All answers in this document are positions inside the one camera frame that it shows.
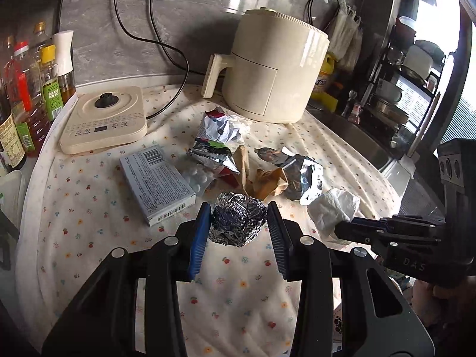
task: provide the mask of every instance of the white tissue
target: white tissue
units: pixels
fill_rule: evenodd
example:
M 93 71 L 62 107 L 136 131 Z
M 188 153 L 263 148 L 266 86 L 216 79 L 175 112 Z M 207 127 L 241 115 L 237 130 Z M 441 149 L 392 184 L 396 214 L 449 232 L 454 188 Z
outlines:
M 332 188 L 308 205 L 308 214 L 322 240 L 336 239 L 334 228 L 341 221 L 351 221 L 360 205 L 360 198 L 352 193 Z

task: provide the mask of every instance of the green label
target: green label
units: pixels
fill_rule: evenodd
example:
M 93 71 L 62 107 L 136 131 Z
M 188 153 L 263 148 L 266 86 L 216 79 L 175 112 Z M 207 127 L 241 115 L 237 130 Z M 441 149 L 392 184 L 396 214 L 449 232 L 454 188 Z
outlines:
M 46 102 L 48 119 L 50 121 L 54 121 L 63 108 L 63 99 L 61 99 L 58 78 L 54 78 L 46 82 L 46 84 L 43 86 L 43 97 Z
M 33 144 L 32 136 L 29 133 L 28 125 L 26 122 L 20 123 L 17 125 L 18 136 L 21 139 L 21 143 L 25 147 L 27 152 L 32 152 L 35 150 L 35 145 Z

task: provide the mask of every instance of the aluminum foil ball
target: aluminum foil ball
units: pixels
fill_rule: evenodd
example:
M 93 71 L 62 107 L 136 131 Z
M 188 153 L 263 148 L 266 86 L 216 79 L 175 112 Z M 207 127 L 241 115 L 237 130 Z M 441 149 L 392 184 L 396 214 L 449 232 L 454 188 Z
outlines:
M 257 198 L 220 193 L 212 214 L 209 239 L 223 245 L 242 247 L 251 242 L 266 222 L 267 209 Z

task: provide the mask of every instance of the barcode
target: barcode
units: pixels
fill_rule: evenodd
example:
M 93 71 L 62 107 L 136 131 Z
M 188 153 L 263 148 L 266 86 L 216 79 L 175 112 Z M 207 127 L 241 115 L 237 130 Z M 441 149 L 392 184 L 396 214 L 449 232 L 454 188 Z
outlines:
M 58 107 L 58 108 L 52 110 L 51 111 L 52 118 L 55 119 L 58 116 L 58 114 L 61 112 L 62 109 L 63 109 L 62 107 Z
M 30 137 L 27 135 L 27 136 L 21 136 L 21 139 L 23 140 L 23 145 L 25 145 L 27 148 L 31 148 L 33 145 L 32 145 L 32 140 L 30 139 Z
M 144 152 L 142 154 L 149 165 L 155 165 L 164 161 L 164 157 L 160 154 L 158 149 L 149 150 L 148 152 Z
M 185 208 L 185 203 L 183 203 L 182 205 L 178 206 L 177 208 L 175 208 L 173 211 L 170 211 L 170 212 L 167 212 L 166 214 L 163 214 L 161 217 L 159 217 L 159 220 L 158 221 L 161 221 L 163 219 L 165 219 L 166 217 L 169 217 L 171 214 L 174 214 L 174 213 L 177 213 L 179 210 Z

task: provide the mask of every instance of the cup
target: cup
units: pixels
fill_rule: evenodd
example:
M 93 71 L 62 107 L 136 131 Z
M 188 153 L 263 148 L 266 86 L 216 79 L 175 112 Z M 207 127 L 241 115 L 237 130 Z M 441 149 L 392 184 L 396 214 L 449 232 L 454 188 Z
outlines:
M 387 102 L 395 104 L 402 98 L 402 90 L 396 85 L 380 78 L 375 93 Z

